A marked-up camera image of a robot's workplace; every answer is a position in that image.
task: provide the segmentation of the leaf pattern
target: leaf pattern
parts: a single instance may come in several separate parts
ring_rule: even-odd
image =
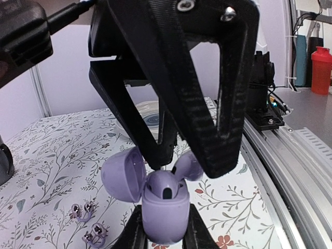
[[[214,103],[206,99],[210,113]],[[135,204],[108,196],[100,170],[111,155],[134,146],[115,128],[108,109],[43,118],[17,134],[7,145],[16,172],[0,186],[0,248],[86,248],[81,237],[99,222],[109,229],[103,249],[111,249]],[[178,137],[174,160],[189,147]],[[240,155],[238,166],[219,179],[188,182],[213,239],[221,248],[280,249],[278,236],[251,173]],[[94,205],[89,223],[71,213],[74,203]],[[149,243],[149,249],[180,249],[182,244]]]

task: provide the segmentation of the red bottle lid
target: red bottle lid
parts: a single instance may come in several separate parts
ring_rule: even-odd
[[[320,61],[332,64],[332,55],[329,52],[330,50],[328,48],[317,47],[317,51],[312,53],[311,59],[313,61]]]

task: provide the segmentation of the black mug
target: black mug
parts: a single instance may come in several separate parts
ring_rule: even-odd
[[[14,175],[14,171],[11,152],[0,136],[0,186]]]

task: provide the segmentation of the screw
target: screw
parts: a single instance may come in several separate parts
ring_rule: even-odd
[[[181,0],[177,4],[177,10],[181,12],[190,11],[195,6],[195,0]]]
[[[237,16],[236,11],[232,7],[227,7],[225,13],[220,18],[223,22],[229,22]]]

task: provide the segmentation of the red shaker bottle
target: red shaker bottle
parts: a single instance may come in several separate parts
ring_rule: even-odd
[[[332,55],[328,48],[317,47],[312,53],[312,85],[311,91],[320,95],[328,95],[331,81]]]

